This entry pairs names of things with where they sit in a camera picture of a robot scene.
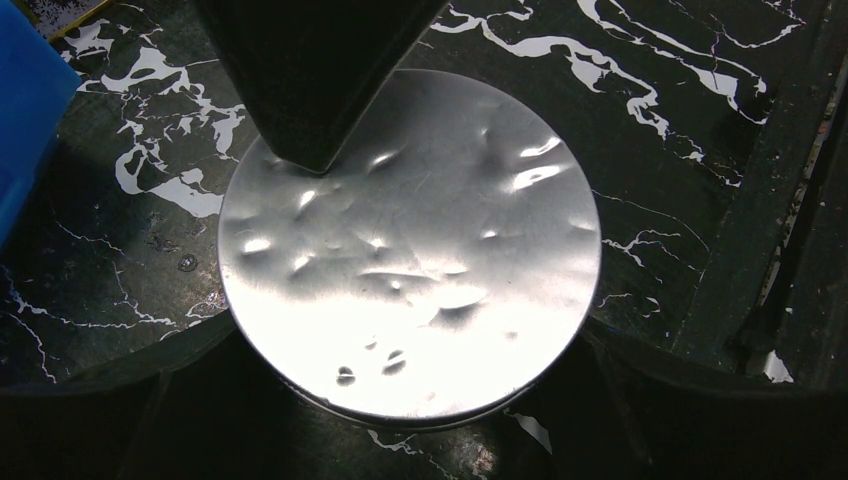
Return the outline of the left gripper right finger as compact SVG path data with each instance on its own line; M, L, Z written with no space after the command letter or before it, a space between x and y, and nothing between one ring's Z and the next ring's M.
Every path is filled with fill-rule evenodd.
M843 479L847 393L722 372L586 321L528 393L507 479Z

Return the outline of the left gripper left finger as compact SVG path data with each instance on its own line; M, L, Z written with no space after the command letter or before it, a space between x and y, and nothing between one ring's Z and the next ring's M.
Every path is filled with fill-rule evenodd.
M1 397L5 479L367 479L360 438L316 422L243 337L106 389Z

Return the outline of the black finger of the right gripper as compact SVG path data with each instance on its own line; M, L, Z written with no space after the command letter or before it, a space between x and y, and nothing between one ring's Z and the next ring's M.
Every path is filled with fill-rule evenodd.
M201 0L193 4L273 154L325 173L443 0Z

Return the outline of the white round jar lid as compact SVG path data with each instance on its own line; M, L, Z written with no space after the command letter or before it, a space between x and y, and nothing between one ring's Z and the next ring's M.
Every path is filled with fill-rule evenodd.
M436 429L523 394L572 343L602 234L575 155L462 75L403 69L323 175L257 139L218 219L245 339L304 400Z

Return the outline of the blue plastic candy bin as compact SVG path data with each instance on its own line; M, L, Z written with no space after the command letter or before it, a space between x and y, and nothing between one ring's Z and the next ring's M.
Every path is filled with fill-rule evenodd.
M1 240L21 216L81 80L11 1L1 3Z

